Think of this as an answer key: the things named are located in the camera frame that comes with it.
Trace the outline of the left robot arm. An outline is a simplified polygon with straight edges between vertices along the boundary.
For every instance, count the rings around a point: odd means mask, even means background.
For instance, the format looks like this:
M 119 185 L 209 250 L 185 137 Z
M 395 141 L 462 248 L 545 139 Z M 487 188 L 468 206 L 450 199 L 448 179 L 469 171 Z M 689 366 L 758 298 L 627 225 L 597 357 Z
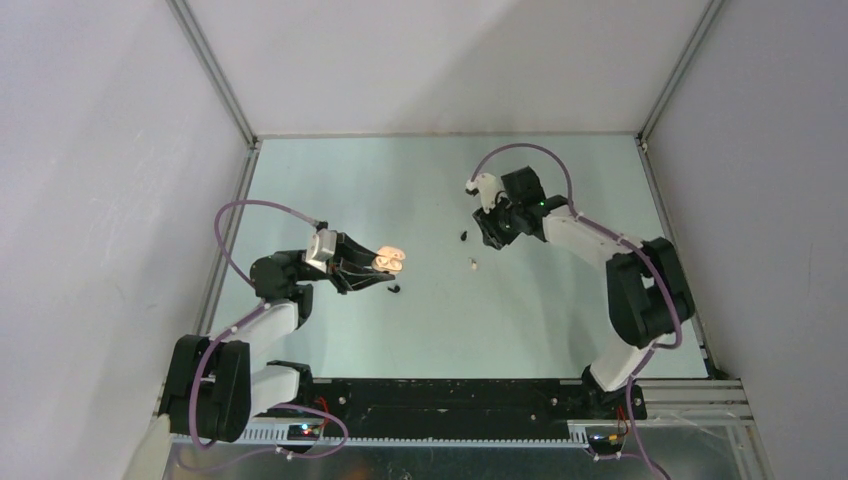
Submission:
M 395 280 L 405 258 L 397 247 L 372 251 L 321 228 L 304 250 L 255 260 L 248 282 L 258 305 L 215 336 L 185 335 L 175 344 L 158 411 L 171 433 L 202 445 L 234 442 L 278 404 L 292 416 L 311 412 L 310 368 L 274 360 L 272 349 L 311 316 L 315 283 L 327 281 L 340 294 L 360 291 Z

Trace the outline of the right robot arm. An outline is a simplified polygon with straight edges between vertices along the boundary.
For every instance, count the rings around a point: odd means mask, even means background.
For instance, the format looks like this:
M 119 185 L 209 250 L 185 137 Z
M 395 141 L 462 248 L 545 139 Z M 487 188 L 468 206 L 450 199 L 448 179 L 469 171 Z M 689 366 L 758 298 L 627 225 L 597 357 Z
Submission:
M 622 403 L 620 389 L 652 352 L 682 343 L 682 325 L 695 313 L 674 245 L 663 237 L 645 241 L 607 229 L 565 196 L 547 195 L 530 167 L 500 177 L 476 174 L 465 191 L 480 202 L 472 217 L 485 245 L 501 250 L 521 235 L 534 237 L 602 274 L 612 332 L 586 369 L 589 384 L 581 402 L 593 417 L 610 416 Z

